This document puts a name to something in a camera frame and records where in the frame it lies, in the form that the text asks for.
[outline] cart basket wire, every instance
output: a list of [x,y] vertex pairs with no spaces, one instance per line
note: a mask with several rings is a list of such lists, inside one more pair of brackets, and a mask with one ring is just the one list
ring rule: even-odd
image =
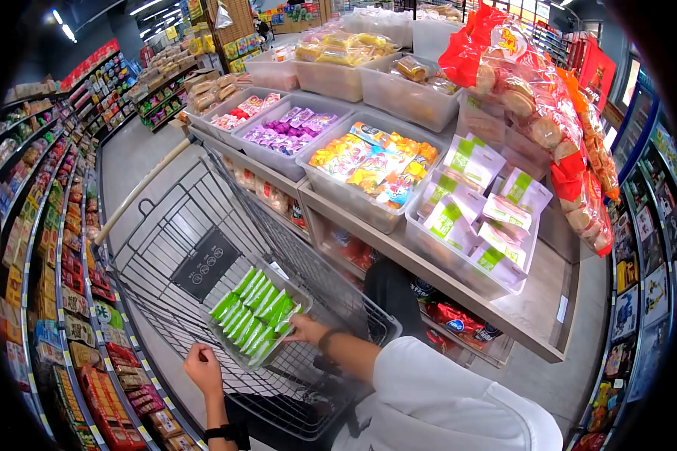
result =
[[[205,149],[208,155],[158,202],[138,203],[142,218],[115,254],[114,276],[124,297],[181,357],[195,341],[215,350],[233,400],[289,434],[316,440],[369,389],[319,369],[326,369],[324,359],[301,342],[280,345],[264,366],[247,371],[211,332],[207,312],[260,258],[277,263],[313,298],[310,314],[328,327],[382,346],[400,335],[401,325],[258,205],[217,152]],[[322,401],[330,413],[311,413],[296,401]]]

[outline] hand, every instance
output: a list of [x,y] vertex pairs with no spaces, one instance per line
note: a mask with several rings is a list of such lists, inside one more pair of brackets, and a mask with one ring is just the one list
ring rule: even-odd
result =
[[296,313],[289,319],[289,322],[296,326],[293,335],[284,338],[284,341],[307,341],[313,346],[318,346],[318,341],[328,332],[328,328],[311,319],[309,315]]
[[223,399],[223,377],[213,349],[207,344],[194,343],[183,362],[183,369],[198,385],[206,398]]

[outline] black pants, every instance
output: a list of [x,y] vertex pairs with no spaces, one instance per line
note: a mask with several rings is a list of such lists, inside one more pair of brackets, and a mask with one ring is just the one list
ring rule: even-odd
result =
[[[403,327],[401,335],[415,336],[429,344],[419,305],[416,302],[414,292],[411,290],[411,275],[401,266],[388,258],[376,262],[366,273],[364,294],[401,323]],[[243,406],[250,406],[255,412],[263,412],[264,417],[299,434],[300,425],[291,422],[291,418],[288,417],[289,414],[286,411],[287,407],[290,405],[291,408],[304,412],[307,418],[305,423],[315,424],[320,416],[312,405],[283,395],[280,397],[264,397],[242,393],[228,394],[225,396],[225,401],[226,413],[231,423],[246,423],[251,437],[277,451],[303,451],[304,449],[328,451],[334,444],[335,436],[345,424],[345,419],[339,417],[316,441],[307,442],[268,421],[258,418]]]

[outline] white sleeve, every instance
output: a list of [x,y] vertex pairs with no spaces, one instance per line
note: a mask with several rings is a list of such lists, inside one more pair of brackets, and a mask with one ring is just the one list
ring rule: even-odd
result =
[[416,412],[441,406],[448,399],[479,399],[493,382],[407,336],[381,350],[373,383],[381,402],[416,417]]

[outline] black label on cart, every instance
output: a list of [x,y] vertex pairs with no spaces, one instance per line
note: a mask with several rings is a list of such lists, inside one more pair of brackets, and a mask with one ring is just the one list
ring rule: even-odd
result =
[[214,227],[183,259],[170,279],[202,303],[239,255],[231,242]]

